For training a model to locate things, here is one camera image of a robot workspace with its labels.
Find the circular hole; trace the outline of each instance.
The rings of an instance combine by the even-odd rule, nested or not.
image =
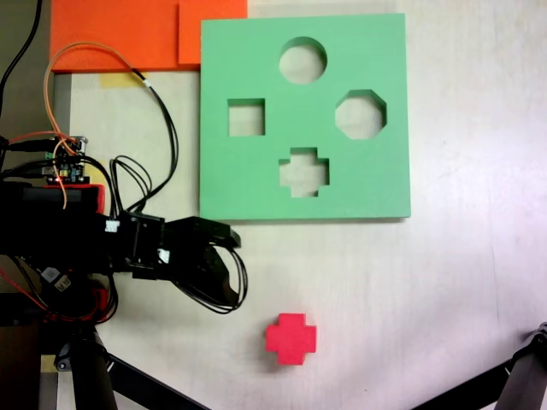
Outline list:
[[[283,47],[279,70],[292,83],[313,83],[323,75],[325,69],[326,52],[318,41],[299,37]]]

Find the red cross-shaped block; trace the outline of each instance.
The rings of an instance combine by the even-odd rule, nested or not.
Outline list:
[[[282,313],[279,324],[266,329],[266,350],[277,352],[280,365],[303,365],[306,353],[315,353],[317,328],[306,326],[306,315]]]

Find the orange wire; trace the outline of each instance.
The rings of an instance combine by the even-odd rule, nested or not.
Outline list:
[[[28,292],[26,292],[26,290],[24,290],[23,288],[21,288],[12,278],[10,278],[8,276],[8,274],[3,270],[3,269],[0,269],[0,275],[4,278],[4,280],[6,282],[8,282],[9,284],[11,284],[14,288],[16,288],[20,293],[22,293],[23,295],[25,295],[26,297],[28,297],[31,301],[33,301],[34,303],[36,303],[42,310],[44,311],[48,311],[47,307],[45,307],[42,303],[38,302],[36,299],[34,299],[32,296],[30,296],[28,294]]]
[[[62,182],[61,176],[59,175],[59,170],[57,169],[57,150],[63,143],[64,143],[64,140],[60,139],[57,145],[55,146],[55,149],[53,149],[53,171],[55,171],[56,180],[59,183],[59,186],[61,186],[61,190],[62,190],[62,200],[63,200],[62,208],[66,209],[67,202],[68,202],[67,190],[65,189],[65,185]]]
[[[82,47],[82,46],[95,47],[95,48],[98,48],[98,49],[101,49],[101,50],[106,50],[109,53],[114,54],[115,56],[120,58],[120,60],[122,60],[129,67],[130,70],[133,69],[133,65],[124,56],[122,56],[118,51],[114,50],[112,47],[109,47],[106,44],[97,43],[97,42],[94,42],[94,41],[79,41],[79,42],[76,42],[76,43],[71,43],[71,44],[68,44],[68,45],[64,46],[59,51],[57,51],[56,54],[53,57],[51,57],[50,64],[46,68],[45,76],[44,76],[45,111],[46,111],[46,113],[47,113],[47,115],[50,119],[51,126],[57,132],[61,132],[61,128],[59,127],[59,124],[57,124],[55,116],[53,115],[53,110],[51,109],[51,104],[50,104],[50,95],[49,95],[49,92],[48,92],[48,90],[50,88],[51,69],[53,68],[53,65],[56,63],[56,61],[59,59],[59,57],[61,57],[67,51],[70,51],[72,49],[79,48],[79,47]]]
[[[61,132],[57,131],[36,131],[36,132],[29,132],[28,134],[18,135],[17,137],[13,137],[9,140],[9,143],[16,143],[17,141],[21,141],[22,139],[32,138],[32,137],[38,137],[40,135],[55,135],[56,137],[59,137],[60,135],[63,138],[69,139],[70,141],[75,142],[76,138],[69,137],[66,134],[63,134]]]

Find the orange foam sheet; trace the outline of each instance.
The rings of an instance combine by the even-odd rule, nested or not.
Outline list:
[[[203,20],[246,19],[247,0],[180,0],[179,65],[198,70]]]
[[[77,41],[117,49],[142,71],[199,69],[201,20],[245,18],[247,0],[52,0],[50,56]],[[126,71],[109,53],[81,48],[56,73]]]

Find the white tabletop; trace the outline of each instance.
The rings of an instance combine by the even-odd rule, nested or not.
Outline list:
[[[250,17],[403,12],[413,215],[401,222],[245,224],[250,293],[219,316],[172,284],[117,279],[112,354],[214,410],[409,409],[500,362],[547,319],[547,3],[250,0]],[[145,212],[197,214],[199,75],[151,73],[180,134],[174,180]],[[168,170],[140,88],[72,78],[88,153]],[[122,195],[138,197],[130,180]],[[318,351],[279,368],[263,332],[306,313]],[[62,385],[60,409],[72,387]],[[136,408],[127,401],[121,408]]]

